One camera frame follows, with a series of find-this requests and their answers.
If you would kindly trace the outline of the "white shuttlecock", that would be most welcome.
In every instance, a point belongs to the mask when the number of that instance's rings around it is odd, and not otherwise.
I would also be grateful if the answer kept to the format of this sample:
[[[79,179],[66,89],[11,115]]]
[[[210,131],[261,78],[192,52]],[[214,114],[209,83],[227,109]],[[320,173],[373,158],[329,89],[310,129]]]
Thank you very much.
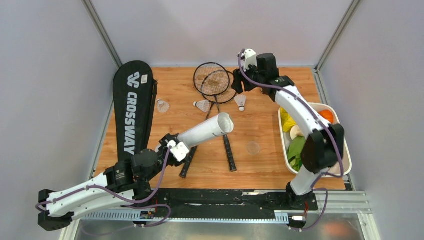
[[[158,99],[156,103],[157,103],[157,110],[161,114],[166,113],[170,109],[170,104],[162,99]]]
[[[239,111],[240,112],[244,112],[245,111],[245,104],[246,104],[247,97],[245,95],[243,95],[243,94],[239,94],[239,95],[236,95],[234,97],[234,100],[235,100],[235,102],[236,102],[236,104],[238,106]]]
[[[207,113],[210,109],[211,102],[209,100],[204,99],[204,100],[201,100],[201,101],[195,101],[193,103],[193,106],[198,108],[202,112]]]

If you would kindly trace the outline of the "white shuttlecock tube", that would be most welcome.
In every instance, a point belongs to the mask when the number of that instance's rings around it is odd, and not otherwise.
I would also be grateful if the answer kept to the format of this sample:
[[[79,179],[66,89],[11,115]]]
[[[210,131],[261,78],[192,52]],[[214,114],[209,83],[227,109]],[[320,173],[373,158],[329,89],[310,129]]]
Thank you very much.
[[[226,112],[221,112],[197,126],[180,133],[177,139],[191,149],[214,138],[230,134],[234,130],[234,127],[235,124],[232,117]]]

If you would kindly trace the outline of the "clear plastic tube lid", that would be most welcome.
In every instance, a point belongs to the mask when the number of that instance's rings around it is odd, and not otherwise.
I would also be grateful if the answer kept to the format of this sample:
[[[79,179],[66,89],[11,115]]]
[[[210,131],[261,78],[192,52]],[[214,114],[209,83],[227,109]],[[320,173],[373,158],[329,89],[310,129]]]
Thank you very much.
[[[250,155],[257,155],[261,150],[260,145],[255,141],[250,141],[246,144],[246,151]]]

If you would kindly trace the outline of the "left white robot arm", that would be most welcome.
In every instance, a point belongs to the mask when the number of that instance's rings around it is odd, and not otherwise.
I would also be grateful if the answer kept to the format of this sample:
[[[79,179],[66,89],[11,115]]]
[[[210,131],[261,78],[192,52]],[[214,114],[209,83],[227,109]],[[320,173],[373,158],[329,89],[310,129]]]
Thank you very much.
[[[150,180],[163,176],[167,166],[185,162],[195,143],[179,135],[167,134],[158,150],[143,149],[119,161],[102,174],[62,191],[39,192],[37,224],[46,231],[68,227],[71,222],[92,212],[108,208],[147,207],[159,190]]]

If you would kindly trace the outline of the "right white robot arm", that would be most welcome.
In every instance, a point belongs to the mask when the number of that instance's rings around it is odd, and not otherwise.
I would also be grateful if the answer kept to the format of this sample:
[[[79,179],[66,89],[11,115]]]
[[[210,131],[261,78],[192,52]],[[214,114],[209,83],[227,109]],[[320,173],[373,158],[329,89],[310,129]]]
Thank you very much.
[[[232,89],[241,94],[260,87],[263,94],[286,110],[305,137],[300,154],[302,166],[287,184],[282,200],[289,208],[298,209],[319,179],[329,174],[330,168],[339,165],[339,176],[343,177],[345,130],[341,124],[332,124],[321,116],[304,99],[295,83],[288,76],[280,75],[272,53],[257,54],[253,49],[243,48],[237,57],[238,69],[233,71]]]

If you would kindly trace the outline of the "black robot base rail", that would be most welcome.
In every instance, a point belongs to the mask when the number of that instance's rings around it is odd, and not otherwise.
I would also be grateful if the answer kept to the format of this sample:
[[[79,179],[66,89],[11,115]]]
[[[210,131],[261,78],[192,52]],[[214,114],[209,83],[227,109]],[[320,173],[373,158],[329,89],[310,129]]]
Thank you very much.
[[[146,203],[158,218],[184,220],[262,221],[291,220],[282,218],[289,212],[305,216],[318,210],[314,193],[294,196],[286,191],[255,191],[235,189],[179,189],[161,188]]]

